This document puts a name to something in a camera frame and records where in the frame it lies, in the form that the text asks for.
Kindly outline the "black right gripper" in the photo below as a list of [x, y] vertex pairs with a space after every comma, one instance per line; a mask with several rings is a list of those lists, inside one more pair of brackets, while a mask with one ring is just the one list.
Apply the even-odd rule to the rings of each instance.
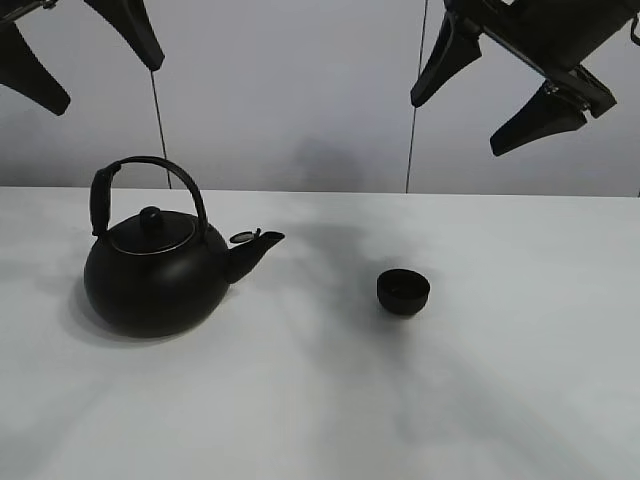
[[608, 88], [582, 62], [639, 13], [637, 1], [446, 1], [444, 5], [447, 12], [434, 48], [410, 91], [413, 107], [424, 105], [481, 57], [480, 32], [550, 83], [574, 94], [545, 82], [491, 136], [495, 156], [579, 130], [586, 124], [583, 106], [598, 118], [615, 105]]

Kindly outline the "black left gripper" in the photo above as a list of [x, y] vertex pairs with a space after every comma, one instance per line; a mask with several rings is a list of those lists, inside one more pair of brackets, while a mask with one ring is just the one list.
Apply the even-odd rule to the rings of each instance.
[[[85, 0], [131, 47], [149, 71], [158, 71], [165, 59], [142, 0]], [[38, 9], [55, 7], [55, 0], [0, 0], [1, 84], [62, 115], [71, 99], [48, 72], [12, 23]]]

